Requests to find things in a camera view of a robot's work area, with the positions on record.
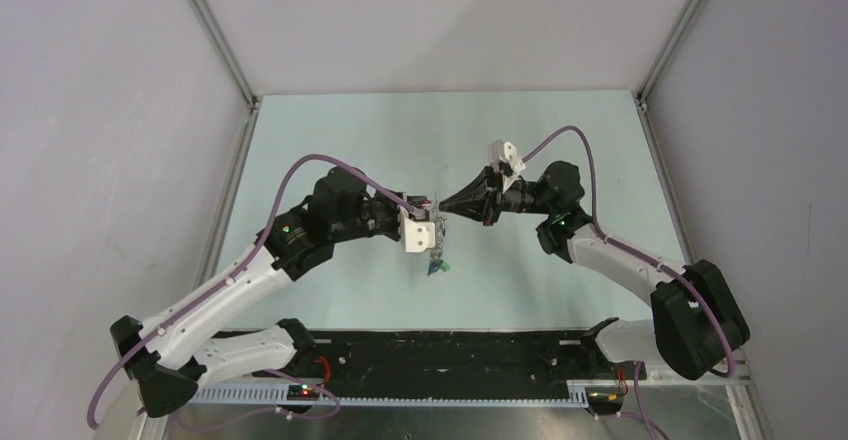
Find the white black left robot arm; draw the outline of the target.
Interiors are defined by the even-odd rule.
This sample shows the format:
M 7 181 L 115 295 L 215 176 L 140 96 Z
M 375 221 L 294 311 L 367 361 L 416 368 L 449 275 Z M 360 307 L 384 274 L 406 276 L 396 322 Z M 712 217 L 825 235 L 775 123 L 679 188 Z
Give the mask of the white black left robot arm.
M 382 192 L 362 173 L 334 167 L 299 204 L 276 215 L 232 265 L 184 299 L 143 321 L 115 321 L 110 334 L 145 413 L 168 416 L 201 388 L 232 377 L 311 372 L 315 340 L 297 319 L 229 338 L 218 334 L 259 300 L 331 260 L 339 243 L 385 237 L 408 253 L 433 248 L 432 208 L 425 196 Z

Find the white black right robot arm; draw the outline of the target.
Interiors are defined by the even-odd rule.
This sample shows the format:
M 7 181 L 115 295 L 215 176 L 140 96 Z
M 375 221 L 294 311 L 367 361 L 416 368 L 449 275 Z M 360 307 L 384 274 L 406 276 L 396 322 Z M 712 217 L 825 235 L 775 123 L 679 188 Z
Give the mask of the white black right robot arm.
M 750 340 L 750 328 L 720 268 L 707 260 L 683 264 L 653 257 L 604 234 L 580 202 L 577 166 L 556 161 L 536 181 L 486 166 L 442 211 L 484 226 L 504 213 L 539 214 L 536 228 L 548 255 L 587 268 L 635 295 L 651 309 L 646 321 L 611 319 L 597 325 L 580 354 L 583 369 L 604 378 L 622 362 L 659 362 L 688 380 L 712 373 Z

